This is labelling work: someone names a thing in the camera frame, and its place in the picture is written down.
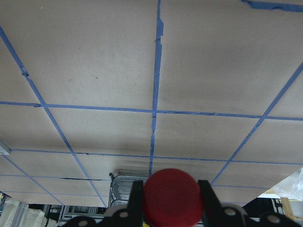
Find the white fabric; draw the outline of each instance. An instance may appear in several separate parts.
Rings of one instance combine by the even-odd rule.
[[[21,227],[45,227],[47,219],[41,210],[28,208],[23,215]]]
[[[13,222],[19,202],[13,198],[6,198],[3,206],[3,212],[0,217],[1,227],[10,227]]]
[[[273,187],[280,197],[303,201],[303,168]]]
[[[48,219],[47,227],[57,227],[58,223],[54,220]]]
[[[7,198],[4,202],[3,212],[0,217],[0,227],[10,227],[16,214],[19,202]],[[41,210],[26,209],[23,213],[19,227],[45,227],[47,219]],[[47,227],[57,227],[56,221],[49,219]]]

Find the plastic bag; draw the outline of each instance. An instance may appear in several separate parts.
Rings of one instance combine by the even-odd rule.
[[[4,206],[3,206],[3,212],[0,217],[0,226],[1,227],[10,227],[15,213],[17,211],[17,207],[19,205],[19,202],[14,200],[13,198],[7,197]]]
[[[273,187],[280,197],[303,201],[303,168]]]

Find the blue painter's tape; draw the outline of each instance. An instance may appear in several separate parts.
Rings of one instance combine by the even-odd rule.
[[[40,104],[37,103],[18,103],[18,102],[5,102],[5,101],[0,101],[0,104],[2,105],[23,105],[23,106],[39,106]]]
[[[303,166],[303,163],[289,163],[289,162],[258,162],[258,161],[235,161],[235,160],[232,160],[231,162],[254,163],[254,164],[269,164],[269,165]]]
[[[55,154],[70,154],[66,151],[52,151],[52,150],[30,150],[30,149],[10,149],[11,151],[24,151],[24,152],[40,152],[40,153],[55,153]]]
[[[266,119],[271,119],[271,120],[283,120],[283,121],[303,121],[303,118],[299,117],[272,117],[268,116]]]
[[[150,165],[149,176],[152,175],[153,155],[155,149],[155,131],[157,124],[157,108],[158,108],[158,95],[159,95],[159,82],[160,82],[160,68],[162,57],[162,44],[161,36],[163,36],[164,23],[160,18],[161,0],[158,0],[157,6],[157,30],[156,30],[156,46],[155,46],[155,64],[153,76],[153,94],[152,94],[152,122],[151,122],[151,149],[150,149]]]
[[[4,42],[4,44],[6,45],[6,47],[8,48],[11,56],[14,58],[15,62],[17,63],[17,65],[19,66],[20,70],[22,73],[27,73],[27,70],[25,69],[22,61],[20,60],[20,58],[18,57],[15,49],[13,48],[13,46],[11,45],[8,37],[6,36],[6,34],[4,33],[2,27],[0,26],[0,36]]]
[[[244,118],[260,118],[259,115],[249,114],[233,114],[233,113],[212,113],[212,112],[196,112],[196,111],[178,111],[178,110],[157,110],[159,114],[188,114],[188,115],[205,115],[205,116],[222,116],[222,117],[244,117]]]
[[[162,157],[154,156],[157,159],[175,159],[175,160],[189,160],[189,161],[206,161],[206,162],[227,162],[227,160],[222,159],[206,159],[206,158],[190,158],[190,157]]]
[[[126,112],[152,113],[152,110],[132,109],[132,108],[118,108],[118,107],[103,107],[103,106],[47,104],[47,107],[52,107],[52,108],[68,108],[68,109],[85,109],[85,110],[110,110],[110,111],[126,111]]]
[[[17,166],[13,161],[11,161],[8,157],[3,156],[7,161],[9,161],[14,167],[16,167],[19,171],[21,171],[24,175],[26,175],[29,179],[35,182],[40,188],[47,192],[50,196],[52,196],[56,201],[58,201],[61,205],[64,205],[60,200],[58,200],[54,195],[52,195],[47,189],[45,189],[41,184],[39,184],[34,178],[28,175],[23,169]]]
[[[4,44],[6,45],[6,47],[8,48],[9,52],[11,53],[11,55],[13,56],[13,58],[15,59],[17,65],[19,66],[22,75],[25,77],[25,79],[27,80],[27,82],[29,83],[30,87],[32,88],[34,94],[36,95],[36,97],[38,98],[39,102],[41,103],[41,106],[44,108],[45,112],[47,113],[48,117],[50,118],[50,120],[52,121],[54,127],[57,129],[58,133],[60,134],[61,138],[63,139],[64,143],[66,144],[66,146],[68,147],[68,149],[70,150],[71,154],[73,155],[74,159],[76,160],[77,164],[79,165],[80,169],[82,170],[82,172],[84,173],[85,177],[87,179],[89,179],[89,176],[87,174],[87,172],[85,171],[85,169],[83,168],[81,162],[79,161],[78,157],[76,156],[75,152],[73,151],[73,149],[71,148],[69,142],[67,141],[65,135],[63,134],[62,130],[60,129],[57,121],[55,120],[55,118],[53,117],[51,111],[48,109],[44,99],[42,98],[40,92],[38,91],[37,87],[35,86],[34,82],[31,80],[31,78],[29,77],[29,73],[27,72],[27,70],[25,69],[21,59],[18,57],[16,51],[14,50],[12,44],[10,43],[9,39],[7,38],[7,36],[5,35],[3,29],[0,27],[0,36],[4,42]],[[94,191],[96,192],[96,194],[98,195],[99,199],[101,200],[101,202],[103,203],[103,205],[106,207],[106,204],[104,203],[102,197],[100,196],[99,192],[97,191],[96,187],[94,186],[92,181],[89,181],[90,185],[92,186],[92,188],[94,189]]]
[[[0,105],[20,105],[20,106],[33,106],[42,107],[37,103],[19,103],[0,101]],[[124,112],[139,112],[139,113],[153,113],[153,110],[147,109],[132,109],[132,108],[119,108],[119,107],[102,107],[102,106],[84,106],[84,105],[58,105],[58,104],[45,104],[44,107],[51,108],[68,108],[68,109],[85,109],[85,110],[109,110],[109,111],[124,111]],[[212,112],[194,112],[194,111],[178,111],[178,110],[157,110],[158,114],[188,114],[188,115],[205,115],[205,116],[225,116],[225,117],[242,117],[242,118],[261,118],[259,115],[250,114],[233,114],[233,113],[212,113]],[[282,121],[303,121],[299,117],[275,117],[267,116],[266,119],[282,120]]]
[[[249,132],[249,134],[245,137],[245,139],[242,141],[242,143],[238,146],[236,151],[232,154],[232,156],[229,158],[229,160],[225,163],[223,168],[219,171],[219,173],[216,175],[216,177],[211,182],[211,185],[213,185],[216,180],[220,177],[220,175],[223,173],[223,171],[226,169],[226,167],[233,161],[233,159],[237,156],[239,151],[242,149],[242,147],[246,144],[246,142],[251,138],[251,136],[255,133],[255,131],[258,129],[258,127],[264,122],[264,120],[269,115],[270,111],[276,106],[276,104],[279,102],[279,100],[282,98],[282,96],[286,93],[286,91],[290,88],[290,86],[293,84],[293,82],[298,78],[298,76],[303,71],[303,63],[297,68],[297,70],[293,73],[293,75],[290,77],[290,79],[287,81],[287,83],[284,85],[284,87],[281,89],[281,91],[277,94],[275,99],[272,101],[272,103],[269,105],[269,107],[266,109],[262,117],[258,120],[258,122],[255,124],[255,126],[252,128],[252,130]]]
[[[266,10],[280,9],[280,10],[289,11],[289,12],[303,12],[302,5],[264,2],[264,1],[249,1],[249,0],[242,0],[242,2],[249,5],[253,9],[266,9]]]
[[[270,189],[270,188],[265,188],[265,187],[234,186],[234,185],[217,185],[217,184],[213,184],[213,187],[230,187],[230,188],[256,188],[256,189],[264,189],[264,190],[268,190],[268,189]]]
[[[149,156],[143,155],[120,155],[120,154],[105,154],[105,153],[77,153],[80,155],[101,155],[101,156],[114,156],[114,157],[139,157],[139,158],[148,158]]]
[[[12,174],[0,174],[0,176],[21,176],[21,177],[27,177],[26,175],[12,175]]]

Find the red knob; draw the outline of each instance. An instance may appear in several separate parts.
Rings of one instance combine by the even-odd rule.
[[[160,170],[143,188],[143,211],[153,227],[192,227],[203,214],[200,187],[181,170]]]

